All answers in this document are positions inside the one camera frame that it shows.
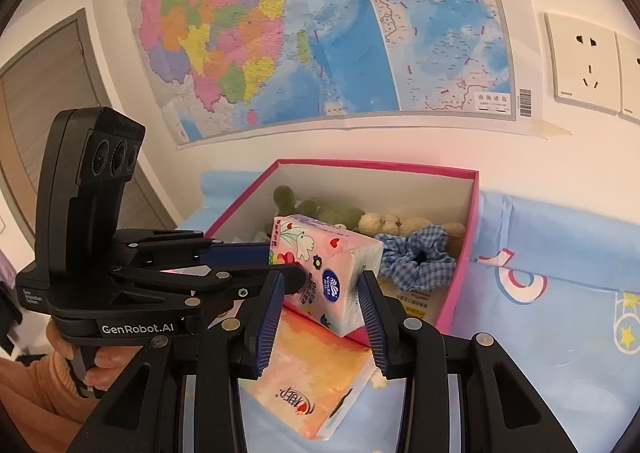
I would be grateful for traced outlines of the orange sleeve left forearm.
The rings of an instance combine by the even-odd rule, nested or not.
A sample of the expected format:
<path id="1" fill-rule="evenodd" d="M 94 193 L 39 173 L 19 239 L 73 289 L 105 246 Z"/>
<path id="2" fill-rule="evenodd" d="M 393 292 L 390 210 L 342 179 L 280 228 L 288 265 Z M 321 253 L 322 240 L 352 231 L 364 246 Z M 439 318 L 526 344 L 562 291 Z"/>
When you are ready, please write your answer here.
<path id="1" fill-rule="evenodd" d="M 98 401 L 78 395 L 63 355 L 1 360 L 2 424 L 12 421 L 35 452 L 65 452 Z"/>

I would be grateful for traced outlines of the person's left hand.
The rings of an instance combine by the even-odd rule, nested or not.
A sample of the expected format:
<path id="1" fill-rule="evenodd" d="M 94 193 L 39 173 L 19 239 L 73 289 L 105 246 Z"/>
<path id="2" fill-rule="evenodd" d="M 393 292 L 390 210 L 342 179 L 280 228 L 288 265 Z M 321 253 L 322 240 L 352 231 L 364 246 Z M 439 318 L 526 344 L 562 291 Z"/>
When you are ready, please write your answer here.
<path id="1" fill-rule="evenodd" d="M 46 336 L 52 348 L 65 360 L 73 360 L 74 347 L 62 338 L 52 320 L 48 322 Z M 94 366 L 86 369 L 84 383 L 107 391 L 140 349 L 140 346 L 101 347 L 93 359 Z"/>

